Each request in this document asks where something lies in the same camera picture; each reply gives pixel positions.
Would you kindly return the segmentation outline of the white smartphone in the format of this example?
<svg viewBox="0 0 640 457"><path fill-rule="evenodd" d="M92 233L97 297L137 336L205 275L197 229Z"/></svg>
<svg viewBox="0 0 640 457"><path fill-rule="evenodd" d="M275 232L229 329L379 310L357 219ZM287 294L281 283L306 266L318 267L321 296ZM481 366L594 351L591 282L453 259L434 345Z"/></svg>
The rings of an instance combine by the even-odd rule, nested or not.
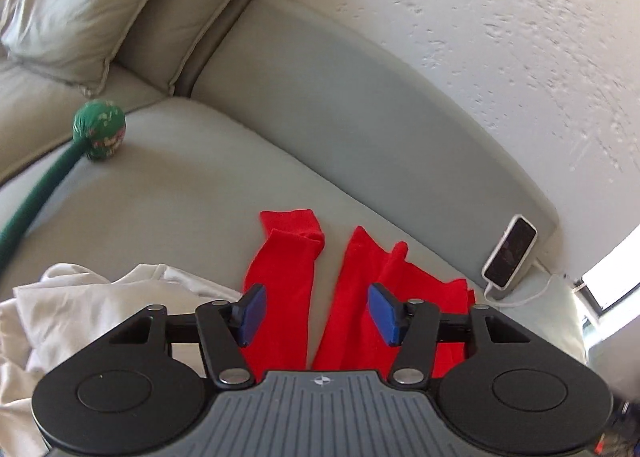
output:
<svg viewBox="0 0 640 457"><path fill-rule="evenodd" d="M515 214L480 272L484 281L498 290L506 290L537 239L538 232L533 223L522 214Z"/></svg>

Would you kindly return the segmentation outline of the green massage hammer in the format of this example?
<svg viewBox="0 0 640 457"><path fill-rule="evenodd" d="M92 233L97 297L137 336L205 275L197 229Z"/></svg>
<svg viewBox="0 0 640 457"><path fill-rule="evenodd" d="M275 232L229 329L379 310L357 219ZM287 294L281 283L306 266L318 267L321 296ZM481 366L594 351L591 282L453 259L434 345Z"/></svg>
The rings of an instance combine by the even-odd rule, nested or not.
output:
<svg viewBox="0 0 640 457"><path fill-rule="evenodd" d="M126 114L114 102L90 100L74 116L72 140L38 180L1 231L1 273L9 267L29 227L55 189L82 157L104 161L114 156L126 134Z"/></svg>

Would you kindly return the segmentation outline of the rear olive cushion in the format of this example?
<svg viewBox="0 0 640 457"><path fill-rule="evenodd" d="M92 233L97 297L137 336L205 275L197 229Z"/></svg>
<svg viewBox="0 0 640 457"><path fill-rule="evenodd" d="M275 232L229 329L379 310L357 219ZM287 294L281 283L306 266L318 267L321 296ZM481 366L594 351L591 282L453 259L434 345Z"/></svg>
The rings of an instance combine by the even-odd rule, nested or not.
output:
<svg viewBox="0 0 640 457"><path fill-rule="evenodd" d="M171 94L196 46L231 1L147 1L118 51L117 62Z"/></svg>

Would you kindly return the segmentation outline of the red garment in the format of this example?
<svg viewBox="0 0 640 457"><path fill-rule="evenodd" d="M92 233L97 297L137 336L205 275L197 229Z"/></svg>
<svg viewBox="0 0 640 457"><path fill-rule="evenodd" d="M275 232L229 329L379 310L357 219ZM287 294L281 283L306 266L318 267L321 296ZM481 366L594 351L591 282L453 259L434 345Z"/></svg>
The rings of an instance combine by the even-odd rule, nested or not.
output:
<svg viewBox="0 0 640 457"><path fill-rule="evenodd" d="M242 354L257 379L269 370L376 370L387 377L398 354L385 343L368 311L368 288L385 286L406 302L422 299L444 313L465 314L475 303L463 279L443 283L407 261L407 243L385 251L362 227L347 243L329 317L316 355L307 356L311 292L324 234L310 210L264 211L265 241L244 286L266 289L266 313Z"/></svg>

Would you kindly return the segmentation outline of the beige crumpled garment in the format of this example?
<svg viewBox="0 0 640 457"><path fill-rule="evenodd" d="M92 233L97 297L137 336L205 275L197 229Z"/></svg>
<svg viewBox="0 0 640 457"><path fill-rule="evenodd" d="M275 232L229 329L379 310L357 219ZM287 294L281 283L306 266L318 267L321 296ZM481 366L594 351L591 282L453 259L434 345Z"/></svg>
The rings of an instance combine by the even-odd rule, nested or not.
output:
<svg viewBox="0 0 640 457"><path fill-rule="evenodd" d="M239 291L166 264L140 264L117 281L80 265L58 263L1 303L1 454L42 456L32 393L45 373L149 304L192 313Z"/></svg>

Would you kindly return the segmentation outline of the grey sofa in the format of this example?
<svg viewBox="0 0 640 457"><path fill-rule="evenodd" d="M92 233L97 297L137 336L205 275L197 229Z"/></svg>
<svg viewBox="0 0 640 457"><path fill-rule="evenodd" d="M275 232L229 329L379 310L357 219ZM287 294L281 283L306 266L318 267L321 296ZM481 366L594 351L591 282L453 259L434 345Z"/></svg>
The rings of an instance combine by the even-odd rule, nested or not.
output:
<svg viewBox="0 0 640 457"><path fill-rule="evenodd" d="M510 154L387 50L289 0L229 16L191 95L130 113L119 153L79 162L55 191L2 275L4 297L61 262L109 281L166 264L238 289L264 239L259 213L308 209L326 238L318 347L357 227L475 288L512 217L540 243L555 234L558 212Z"/></svg>

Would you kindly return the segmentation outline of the window frame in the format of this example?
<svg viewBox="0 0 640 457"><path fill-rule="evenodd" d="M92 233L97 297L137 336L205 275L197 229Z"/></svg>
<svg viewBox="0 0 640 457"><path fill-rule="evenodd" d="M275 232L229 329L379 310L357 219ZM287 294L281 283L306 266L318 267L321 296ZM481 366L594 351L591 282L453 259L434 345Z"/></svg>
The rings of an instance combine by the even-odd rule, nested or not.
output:
<svg viewBox="0 0 640 457"><path fill-rule="evenodd" d="M612 311L639 289L639 231L637 226L577 281L578 297L597 317Z"/></svg>

